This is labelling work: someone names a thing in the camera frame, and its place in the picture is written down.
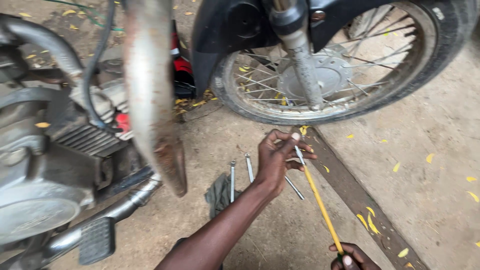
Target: black cable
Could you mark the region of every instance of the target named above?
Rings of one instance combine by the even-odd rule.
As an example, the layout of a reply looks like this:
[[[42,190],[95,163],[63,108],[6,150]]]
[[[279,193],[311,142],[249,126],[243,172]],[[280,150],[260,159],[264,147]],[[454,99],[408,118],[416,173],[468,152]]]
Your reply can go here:
[[[108,126],[107,123],[105,123],[100,118],[98,113],[95,111],[95,107],[93,106],[93,103],[92,103],[92,97],[90,96],[90,80],[92,79],[92,76],[95,72],[96,64],[98,60],[100,60],[100,58],[102,57],[104,48],[107,45],[108,36],[110,35],[110,31],[113,26],[114,15],[115,15],[115,1],[108,0],[108,15],[107,15],[107,21],[105,22],[105,28],[103,29],[103,33],[101,35],[100,41],[96,46],[95,53],[92,56],[92,59],[88,63],[87,67],[85,68],[84,84],[82,87],[83,87],[83,95],[84,95],[86,110],[88,111],[90,116],[93,118],[96,125],[102,129],[105,129],[106,131],[110,131],[112,133],[118,133],[118,132],[123,132],[123,129],[113,128]]]

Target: red object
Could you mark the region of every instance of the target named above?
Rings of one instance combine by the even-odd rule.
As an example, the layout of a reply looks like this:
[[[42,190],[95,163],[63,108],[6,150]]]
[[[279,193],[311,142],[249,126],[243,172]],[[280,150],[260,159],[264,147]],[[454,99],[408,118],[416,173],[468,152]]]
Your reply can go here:
[[[130,131],[130,118],[126,113],[119,113],[115,117],[115,121],[117,121],[117,128],[123,129],[122,133],[127,133]]]

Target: fork tube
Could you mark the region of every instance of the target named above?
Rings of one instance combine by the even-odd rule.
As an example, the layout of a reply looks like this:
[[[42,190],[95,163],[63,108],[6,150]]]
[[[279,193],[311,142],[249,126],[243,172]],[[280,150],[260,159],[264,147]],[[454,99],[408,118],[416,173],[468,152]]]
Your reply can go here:
[[[293,61],[295,75],[311,110],[324,106],[321,82],[315,74],[315,60],[308,36],[308,7],[305,0],[273,0],[270,23]]]

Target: wire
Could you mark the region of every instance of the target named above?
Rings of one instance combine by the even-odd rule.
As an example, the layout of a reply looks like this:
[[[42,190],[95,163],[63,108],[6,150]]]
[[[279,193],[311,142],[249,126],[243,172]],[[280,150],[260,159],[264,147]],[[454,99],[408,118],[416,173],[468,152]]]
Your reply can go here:
[[[108,0],[108,15],[107,15],[107,21],[105,22],[105,28],[96,46],[94,55],[92,56],[90,62],[88,63],[87,67],[84,70],[82,90],[83,90],[86,110],[88,111],[90,116],[93,118],[93,120],[96,122],[96,125],[112,133],[118,133],[118,132],[123,132],[123,129],[112,128],[108,126],[100,118],[98,113],[95,111],[95,108],[92,103],[92,97],[90,96],[90,80],[92,79],[92,75],[95,72],[96,64],[98,60],[100,60],[100,57],[102,57],[105,45],[107,44],[108,36],[110,35],[110,30],[113,25],[114,15],[115,15],[115,2],[114,0]]]
[[[85,12],[85,15],[87,16],[87,18],[95,25],[97,26],[100,26],[100,27],[105,27],[103,24],[99,23],[96,19],[94,19],[92,16],[90,16],[87,12],[92,12],[95,14],[95,16],[98,16],[102,19],[105,19],[105,16],[103,16],[102,14],[98,13],[95,9],[91,8],[91,7],[87,7],[87,6],[84,6],[84,5],[81,5],[81,4],[78,4],[75,0],[73,1],[73,3],[69,3],[69,2],[65,2],[65,1],[60,1],[60,0],[43,0],[43,1],[48,1],[48,2],[54,2],[54,3],[60,3],[60,4],[66,4],[66,5],[71,5],[71,6],[75,6],[75,7],[78,7],[80,8],[80,10],[82,10],[83,12]],[[123,28],[112,28],[112,31],[125,31]]]

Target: rubber footrest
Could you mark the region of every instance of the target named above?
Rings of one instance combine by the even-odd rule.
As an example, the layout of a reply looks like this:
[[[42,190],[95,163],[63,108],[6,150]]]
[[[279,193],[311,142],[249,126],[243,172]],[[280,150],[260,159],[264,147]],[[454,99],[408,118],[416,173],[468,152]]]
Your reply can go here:
[[[84,225],[78,247],[78,263],[81,265],[90,265],[112,255],[115,252],[114,220],[101,218]]]

